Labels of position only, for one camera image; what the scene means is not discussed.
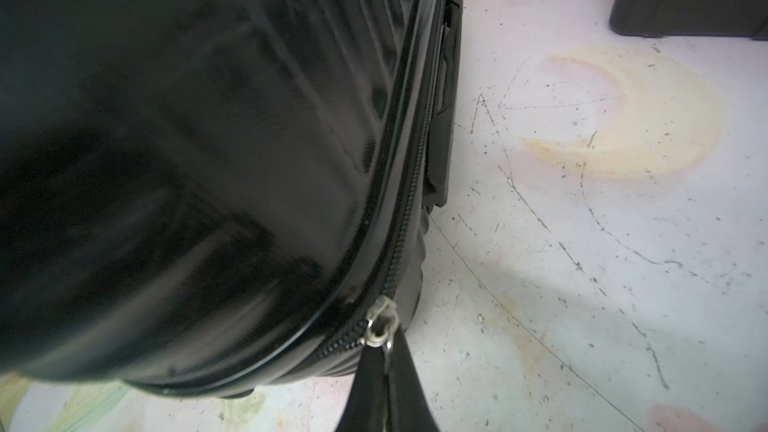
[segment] pink stain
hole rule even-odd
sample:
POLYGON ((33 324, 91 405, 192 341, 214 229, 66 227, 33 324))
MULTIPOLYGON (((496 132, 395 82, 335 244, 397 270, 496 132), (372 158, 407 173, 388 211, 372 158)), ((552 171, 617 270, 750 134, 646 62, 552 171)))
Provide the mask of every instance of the pink stain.
POLYGON ((645 429, 647 432, 721 432, 719 427, 690 410, 660 404, 650 409, 645 429))

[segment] zipper track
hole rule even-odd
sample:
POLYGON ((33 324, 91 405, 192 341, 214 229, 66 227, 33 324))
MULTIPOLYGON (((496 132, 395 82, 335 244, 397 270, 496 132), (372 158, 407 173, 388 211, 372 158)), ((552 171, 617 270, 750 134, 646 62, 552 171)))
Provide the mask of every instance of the zipper track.
MULTIPOLYGON (((440 10, 443 9, 444 5, 437 5, 440 10)), ((445 27, 445 17, 442 17, 439 19, 441 21, 440 27, 445 27)), ((435 35, 436 40, 438 41, 438 48, 437 51, 432 58, 435 63, 432 64, 432 68, 434 71, 436 70, 437 61, 439 60, 439 57, 442 52, 442 35, 439 32, 435 35)), ((432 118, 432 108, 434 107, 434 89, 435 84, 437 81, 437 74, 432 74, 431 82, 429 84, 429 90, 431 91, 430 96, 428 98, 428 102, 425 107, 425 113, 422 117, 422 124, 421 124, 421 131, 418 135, 418 144, 416 146, 416 163, 414 164, 413 174, 410 180, 410 183, 408 184, 408 195, 406 197, 406 203, 404 205, 403 209, 403 217, 408 218, 413 212, 413 203, 416 199, 416 191, 418 190, 418 181, 423 180, 422 174, 420 173, 424 160, 426 158, 426 141, 428 137, 428 130, 429 130, 429 122, 432 118)), ((408 235, 408 225, 409 221, 403 220, 400 224, 397 236, 395 238, 395 245, 394 249, 392 250, 392 259, 389 263, 388 270, 384 277, 384 283, 382 285, 381 291, 374 296, 373 300, 370 301, 370 304, 361 304, 360 310, 366 311, 368 307, 373 303, 373 301, 376 300, 379 295, 385 295, 389 297, 390 299, 394 299, 396 287, 397 287, 397 279, 400 272, 400 268, 402 266, 402 257, 403 253, 406 249, 406 236, 408 235)), ((333 341, 331 344, 328 344, 323 349, 318 350, 312 355, 312 358, 307 360, 305 364, 307 366, 312 365, 320 360, 323 360, 324 358, 335 354, 340 353, 347 350, 353 350, 354 348, 358 348, 362 345, 361 339, 366 331, 366 328, 368 327, 368 320, 365 318, 365 316, 361 317, 360 320, 350 326, 348 326, 348 330, 337 340, 333 341)))
MULTIPOLYGON (((422 163, 425 156, 424 149, 426 147, 427 130, 429 129, 428 125, 429 125, 429 116, 428 114, 426 114, 424 117, 424 123, 422 124, 422 130, 419 133, 418 145, 416 148, 416 154, 417 154, 416 167, 414 168, 414 173, 412 174, 411 183, 408 188, 408 196, 406 197, 406 205, 403 213, 405 217, 409 217, 411 215, 411 212, 413 211, 413 201, 416 198, 418 180, 422 178, 421 174, 418 173, 418 171, 422 167, 422 163)), ((384 285, 382 286, 382 290, 380 293, 381 295, 386 295, 391 299, 394 299, 395 297, 397 277, 400 271, 400 267, 402 266, 402 254, 406 248, 407 235, 408 235, 408 221, 404 220, 400 224, 400 227, 397 232, 395 247, 392 251, 392 260, 389 263, 389 269, 386 272, 386 275, 384 278, 384 285)), ((364 335, 367 327, 368 327, 368 319, 363 317, 359 322, 351 326, 350 330, 347 331, 343 336, 341 336, 341 338, 339 338, 338 340, 330 344, 328 347, 321 350, 316 356, 316 358, 312 360, 312 362, 322 360, 325 357, 328 357, 329 355, 335 352, 342 352, 342 351, 352 350, 354 348, 360 347, 362 345, 362 343, 360 342, 360 339, 364 335)))

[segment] black bag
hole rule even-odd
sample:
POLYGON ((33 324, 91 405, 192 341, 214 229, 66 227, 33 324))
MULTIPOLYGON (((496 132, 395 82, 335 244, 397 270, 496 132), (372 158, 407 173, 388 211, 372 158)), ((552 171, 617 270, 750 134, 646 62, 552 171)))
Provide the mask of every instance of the black bag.
POLYGON ((374 301, 407 328, 421 292, 461 4, 0 0, 0 373, 353 372, 374 301))

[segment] white painted floor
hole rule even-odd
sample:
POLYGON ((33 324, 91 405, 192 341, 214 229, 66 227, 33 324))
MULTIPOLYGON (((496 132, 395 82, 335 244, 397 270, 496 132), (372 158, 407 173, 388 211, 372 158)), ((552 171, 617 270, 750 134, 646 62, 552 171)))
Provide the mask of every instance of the white painted floor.
MULTIPOLYGON (((451 194, 408 333, 446 432, 768 430, 768 44, 617 36, 611 5, 466 0, 451 194)), ((324 432, 351 385, 3 381, 8 432, 324 432)))

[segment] zipper pull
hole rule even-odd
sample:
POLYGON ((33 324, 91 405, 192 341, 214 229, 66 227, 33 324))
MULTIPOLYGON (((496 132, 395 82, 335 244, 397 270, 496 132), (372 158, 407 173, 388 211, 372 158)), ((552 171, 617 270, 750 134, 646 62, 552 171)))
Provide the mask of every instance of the zipper pull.
POLYGON ((396 307, 380 295, 366 312, 365 347, 336 432, 439 432, 396 307))
POLYGON ((360 337, 360 342, 367 347, 381 348, 384 353, 384 373, 388 374, 395 332, 400 327, 397 304, 386 295, 379 295, 368 308, 366 320, 368 327, 360 337))

